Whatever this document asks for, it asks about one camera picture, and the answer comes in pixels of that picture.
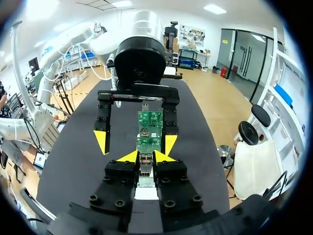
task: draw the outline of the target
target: black table surface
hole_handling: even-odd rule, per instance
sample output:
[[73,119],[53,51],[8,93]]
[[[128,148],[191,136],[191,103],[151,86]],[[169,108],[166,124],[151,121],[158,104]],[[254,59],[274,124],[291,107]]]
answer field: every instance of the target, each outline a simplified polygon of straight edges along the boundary
[[[203,199],[203,210],[229,210],[228,190],[221,159],[213,136],[196,99],[183,81],[163,79],[162,85],[179,91],[177,106],[179,137],[170,157],[182,159],[187,175]],[[77,107],[55,142],[41,175],[37,200],[52,213],[65,212],[69,203],[89,207],[89,196],[100,185],[110,159],[135,150],[137,112],[142,103],[123,102],[112,107],[110,153],[103,155],[93,133],[98,90],[110,90],[110,81],[100,81]],[[158,110],[161,102],[149,102]],[[157,200],[134,200],[130,233],[162,232]]]

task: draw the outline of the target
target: glass door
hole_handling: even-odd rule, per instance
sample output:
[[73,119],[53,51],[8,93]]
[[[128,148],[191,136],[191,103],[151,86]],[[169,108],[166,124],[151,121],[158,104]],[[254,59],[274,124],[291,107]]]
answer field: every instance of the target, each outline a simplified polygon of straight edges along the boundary
[[260,79],[266,51],[266,38],[237,31],[229,81],[250,100]]
[[227,73],[225,77],[227,77],[227,74],[229,72],[231,58],[234,52],[235,35],[235,30],[222,29],[220,51],[216,66],[220,69],[222,69],[223,67],[226,68]]

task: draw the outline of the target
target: red object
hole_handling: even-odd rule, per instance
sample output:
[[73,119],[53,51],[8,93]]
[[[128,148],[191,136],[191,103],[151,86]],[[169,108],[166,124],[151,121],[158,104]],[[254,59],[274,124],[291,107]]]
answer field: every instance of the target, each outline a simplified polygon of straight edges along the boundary
[[225,67],[223,67],[222,70],[221,70],[221,77],[222,78],[225,78],[226,72],[227,72],[227,69]]

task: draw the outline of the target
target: yellow triangle marker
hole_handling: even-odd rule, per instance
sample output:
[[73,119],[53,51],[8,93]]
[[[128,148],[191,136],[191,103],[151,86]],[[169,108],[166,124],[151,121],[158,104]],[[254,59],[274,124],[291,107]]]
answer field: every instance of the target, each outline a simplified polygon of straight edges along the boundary
[[107,132],[105,131],[93,131],[94,134],[96,135],[98,144],[100,146],[100,149],[103,153],[103,155],[108,154],[108,150],[106,149],[106,137],[107,137]]
[[175,142],[177,140],[177,135],[166,135],[165,136],[165,155],[169,155]]
[[125,161],[130,161],[131,163],[136,163],[136,158],[137,158],[137,150],[134,152],[127,154],[126,156],[116,160],[118,162],[125,162]]
[[167,161],[167,162],[174,162],[176,161],[173,158],[170,158],[169,156],[164,155],[163,153],[155,150],[155,154],[156,154],[156,164],[160,163],[162,161]]

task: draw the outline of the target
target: ceiling light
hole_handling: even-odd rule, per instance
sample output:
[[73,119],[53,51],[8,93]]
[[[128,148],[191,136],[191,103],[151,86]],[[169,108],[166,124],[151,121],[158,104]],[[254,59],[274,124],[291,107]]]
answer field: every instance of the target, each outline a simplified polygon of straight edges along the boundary
[[56,10],[57,0],[27,0],[26,13],[31,21],[49,18]]
[[8,63],[10,62],[11,60],[13,59],[13,55],[12,54],[9,54],[6,58],[5,58],[5,62]]
[[220,7],[218,7],[214,4],[210,4],[208,6],[205,6],[204,9],[207,11],[213,12],[214,14],[217,14],[217,15],[224,14],[227,12],[224,9],[221,9]]
[[45,41],[37,42],[34,47],[39,47],[39,46],[41,46],[42,44],[44,44],[44,42],[45,42]]
[[125,6],[132,6],[133,4],[131,1],[118,1],[118,2],[113,2],[112,5],[116,7],[125,7]]
[[58,26],[54,27],[54,30],[55,31],[64,31],[69,27],[70,27],[70,25],[68,23],[62,23],[62,24],[59,24]]
[[260,37],[259,35],[254,35],[254,34],[252,34],[252,36],[253,36],[256,40],[265,43],[264,39],[263,39],[262,37]]

